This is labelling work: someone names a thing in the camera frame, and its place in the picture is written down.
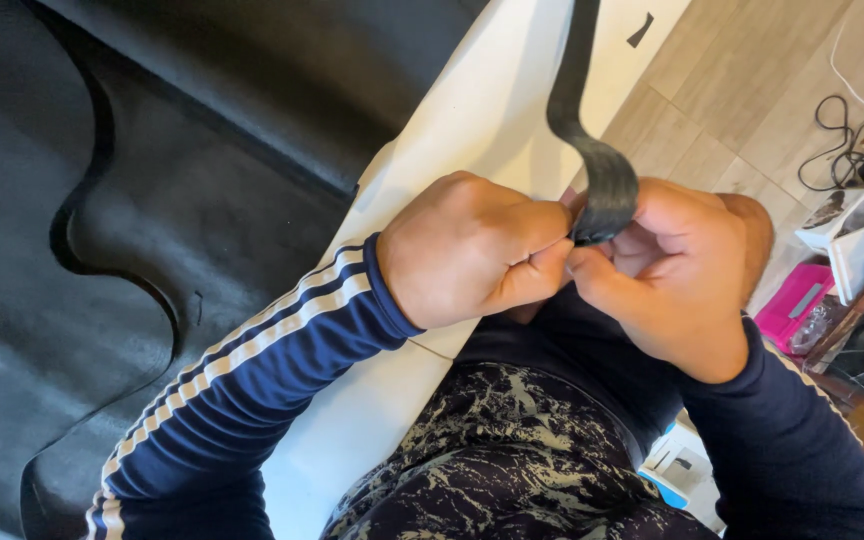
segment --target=black strap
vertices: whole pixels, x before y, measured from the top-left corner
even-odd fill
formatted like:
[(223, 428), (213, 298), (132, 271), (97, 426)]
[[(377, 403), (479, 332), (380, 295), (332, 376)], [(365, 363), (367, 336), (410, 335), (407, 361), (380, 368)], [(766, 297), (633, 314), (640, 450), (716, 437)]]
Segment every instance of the black strap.
[(52, 255), (55, 261), (65, 270), (72, 272), (78, 276), (111, 276), (126, 280), (139, 289), (144, 290), (152, 300), (162, 308), (162, 312), (169, 319), (169, 326), (172, 329), (172, 348), (169, 352), (169, 359), (165, 366), (149, 381), (141, 384), (136, 388), (126, 388), (122, 392), (116, 394), (111, 399), (102, 403), (88, 414), (68, 427), (65, 432), (56, 436), (54, 439), (46, 443), (40, 448), (22, 468), (22, 475), (19, 480), (19, 516), (22, 525), (22, 534), (27, 540), (44, 540), (48, 536), (48, 519), (46, 516), (45, 507), (39, 495), (39, 488), (36, 482), (36, 461), (56, 443), (70, 436), (78, 430), (83, 424), (90, 421), (92, 417), (107, 408), (108, 406), (136, 394), (137, 392), (150, 387), (162, 375), (168, 372), (169, 368), (175, 362), (176, 356), (180, 350), (180, 332), (179, 318), (176, 315), (172, 304), (165, 297), (158, 287), (152, 284), (148, 279), (139, 276), (127, 270), (118, 270), (114, 268), (103, 268), (95, 266), (81, 260), (72, 249), (69, 243), (69, 228), (76, 213), (82, 208), (83, 204), (89, 198), (90, 193), (99, 184), (106, 172), (112, 164), (115, 154), (115, 121), (113, 116), (113, 107), (109, 101), (109, 95), (102, 88), (102, 84), (90, 69), (82, 62), (82, 60), (73, 53), (67, 39), (50, 23), (49, 18), (54, 17), (54, 13), (47, 11), (43, 6), (33, 2), (32, 0), (22, 0), (23, 4), (31, 11), (36, 18), (48, 29), (49, 33), (55, 38), (69, 60), (78, 70), (78, 75), (85, 83), (85, 88), (88, 90), (88, 96), (92, 103), (92, 116), (94, 117), (94, 142), (92, 145), (92, 157), (88, 167), (82, 174), (78, 184), (62, 201), (61, 206), (55, 212), (52, 218), (52, 224), (49, 227), (49, 248), (52, 250)]
[(575, 0), (568, 39), (545, 110), (552, 133), (579, 152), (588, 175), (588, 201), (571, 233), (578, 246), (603, 242), (625, 229), (636, 213), (639, 198), (639, 180), (628, 159), (586, 133), (579, 117), (598, 16), (599, 0)]

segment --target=black cable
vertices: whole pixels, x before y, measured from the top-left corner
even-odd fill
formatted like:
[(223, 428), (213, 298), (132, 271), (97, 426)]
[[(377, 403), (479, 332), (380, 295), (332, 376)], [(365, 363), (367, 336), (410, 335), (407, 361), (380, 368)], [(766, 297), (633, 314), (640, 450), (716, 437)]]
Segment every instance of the black cable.
[[(823, 122), (822, 119), (819, 117), (822, 113), (822, 106), (828, 103), (830, 100), (837, 100), (842, 104), (841, 125), (826, 125), (826, 123)], [(858, 168), (864, 164), (864, 152), (859, 152), (858, 150), (856, 150), (856, 146), (858, 145), (858, 142), (861, 140), (862, 137), (862, 131), (864, 130), (864, 122), (862, 122), (857, 129), (852, 129), (849, 126), (849, 102), (846, 101), (844, 97), (838, 94), (825, 96), (822, 101), (819, 102), (819, 104), (815, 107), (814, 119), (815, 124), (823, 130), (831, 132), (842, 132), (842, 142), (834, 148), (830, 148), (822, 153), (813, 155), (809, 159), (803, 161), (802, 164), (798, 166), (798, 172), (796, 173), (796, 175), (798, 176), (798, 182), (812, 191), (845, 190), (846, 182), (848, 182), (849, 179), (853, 178), (853, 176), (858, 171)], [(819, 158), (822, 158), (823, 156), (827, 156), (834, 152), (839, 153), (835, 155), (835, 158), (832, 160), (832, 163), (829, 166), (829, 177), (832, 179), (832, 185), (830, 185), (829, 187), (815, 187), (814, 185), (809, 185), (808, 183), (806, 183), (806, 180), (802, 178), (803, 169), (805, 169), (807, 165), (818, 160)], [(842, 161), (848, 162), (848, 169), (845, 176), (840, 178), (838, 168), (839, 164)]]
[(76, 423), (73, 423), (62, 434), (54, 437), (52, 440), (43, 445), (35, 454), (26, 461), (22, 467), (22, 474), (19, 479), (19, 518), (22, 527), (22, 534), (27, 540), (40, 540), (48, 538), (48, 520), (45, 515), (45, 508), (42, 504), (42, 499), (39, 495), (39, 489), (35, 479), (35, 464), (42, 453), (46, 452), (57, 443), (72, 435), (83, 424), (89, 422), (96, 414), (103, 411), (105, 408), (121, 402), (126, 398), (137, 394), (138, 392), (150, 387), (153, 383), (159, 380), (162, 375), (165, 375), (172, 365), (175, 363), (176, 357), (180, 350), (180, 331), (179, 318), (176, 315), (172, 304), (166, 298), (162, 290), (152, 284), (148, 279), (139, 276), (127, 270), (119, 270), (114, 268), (103, 268), (81, 260), (76, 254), (72, 245), (69, 243), (69, 228), (72, 220), (83, 204), (89, 198), (92, 190), (98, 186), (99, 182), (109, 170), (115, 154), (115, 120), (113, 116), (112, 103), (109, 100), (109, 95), (102, 88), (102, 83), (96, 79), (90, 69), (78, 55), (72, 52), (72, 49), (63, 37), (63, 35), (50, 24), (49, 17), (53, 17), (52, 13), (48, 12), (45, 7), (33, 2), (33, 0), (22, 0), (22, 3), (29, 11), (42, 22), (43, 26), (52, 34), (53, 38), (64, 49), (69, 60), (78, 70), (81, 80), (85, 83), (85, 88), (88, 90), (88, 97), (92, 104), (92, 116), (94, 118), (94, 142), (92, 145), (92, 156), (89, 164), (82, 174), (81, 179), (76, 186), (69, 192), (62, 201), (61, 206), (55, 212), (52, 223), (49, 227), (49, 248), (52, 250), (52, 255), (55, 261), (65, 270), (78, 276), (111, 276), (126, 280), (139, 289), (142, 289), (152, 300), (159, 305), (162, 312), (165, 313), (169, 320), (169, 326), (172, 331), (172, 346), (169, 351), (169, 359), (165, 365), (158, 370), (156, 375), (147, 382), (140, 384), (138, 387), (126, 388), (107, 399), (90, 412), (79, 418)]

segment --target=black tape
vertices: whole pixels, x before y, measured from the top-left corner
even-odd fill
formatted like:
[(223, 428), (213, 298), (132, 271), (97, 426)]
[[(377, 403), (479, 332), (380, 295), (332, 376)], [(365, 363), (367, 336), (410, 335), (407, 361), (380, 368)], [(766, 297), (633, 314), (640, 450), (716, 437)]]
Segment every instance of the black tape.
[(577, 246), (604, 242), (625, 229), (636, 213), (639, 198), (639, 178), (629, 160), (586, 133), (579, 119), (598, 15), (599, 0), (575, 0), (568, 39), (545, 111), (552, 133), (579, 151), (588, 174), (588, 201), (571, 232)]
[(115, 404), (138, 393), (139, 391), (150, 387), (162, 375), (168, 372), (169, 368), (175, 362), (180, 351), (180, 332), (179, 318), (176, 315), (172, 304), (165, 297), (158, 287), (152, 284), (148, 279), (138, 274), (126, 270), (118, 270), (114, 268), (102, 268), (89, 264), (81, 260), (72, 249), (69, 243), (69, 227), (79, 209), (89, 198), (92, 190), (99, 184), (106, 172), (112, 164), (115, 155), (115, 121), (113, 117), (113, 107), (109, 101), (109, 95), (102, 88), (102, 84), (90, 69), (82, 62), (78, 55), (72, 51), (68, 42), (62, 34), (58, 32), (48, 18), (54, 17), (51, 12), (48, 12), (43, 6), (40, 6), (32, 0), (22, 0), (23, 4), (29, 11), (48, 29), (49, 33), (55, 38), (69, 60), (78, 70), (81, 80), (85, 83), (85, 88), (88, 90), (88, 97), (92, 104), (92, 116), (94, 117), (94, 142), (92, 144), (92, 156), (82, 174), (81, 179), (71, 192), (65, 197), (61, 206), (55, 212), (52, 223), (49, 227), (49, 248), (55, 261), (65, 270), (78, 276), (111, 276), (121, 278), (136, 285), (139, 289), (144, 290), (152, 300), (162, 308), (166, 318), (169, 320), (169, 326), (172, 330), (172, 349), (169, 354), (169, 359), (166, 365), (159, 370), (158, 374), (148, 382), (136, 387), (126, 388), (116, 396), (108, 399), (103, 404), (93, 409), (88, 414), (73, 423), (61, 435), (46, 443), (40, 448), (22, 467), (22, 475), (19, 479), (19, 518), (22, 526), (22, 534), (27, 540), (40, 540), (49, 538), (48, 519), (45, 508), (42, 504), (42, 499), (39, 496), (39, 488), (35, 478), (36, 461), (45, 451), (52, 448), (56, 443), (70, 436), (78, 430), (83, 424), (87, 423), (96, 414), (101, 412), (108, 406)]

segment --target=sleeve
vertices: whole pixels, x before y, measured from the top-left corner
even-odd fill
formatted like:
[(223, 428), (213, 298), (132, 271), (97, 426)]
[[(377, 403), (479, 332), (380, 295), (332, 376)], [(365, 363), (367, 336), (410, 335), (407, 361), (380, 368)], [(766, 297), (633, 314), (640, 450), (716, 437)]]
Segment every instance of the sleeve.
[(702, 437), (726, 538), (863, 538), (864, 449), (815, 383), (743, 317), (749, 361), (735, 379), (678, 387)]
[(354, 362), (420, 333), (373, 234), (182, 369), (102, 467), (89, 538), (272, 538), (259, 467), (312, 397)]

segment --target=pink container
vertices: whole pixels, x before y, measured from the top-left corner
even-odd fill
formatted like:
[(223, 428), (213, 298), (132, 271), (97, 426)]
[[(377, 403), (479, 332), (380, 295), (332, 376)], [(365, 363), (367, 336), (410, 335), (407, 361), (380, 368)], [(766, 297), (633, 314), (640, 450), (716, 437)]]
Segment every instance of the pink container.
[(772, 300), (755, 315), (755, 324), (764, 336), (774, 341), (778, 350), (791, 355), (789, 338), (795, 336), (806, 317), (834, 284), (833, 269), (829, 266), (798, 264)]

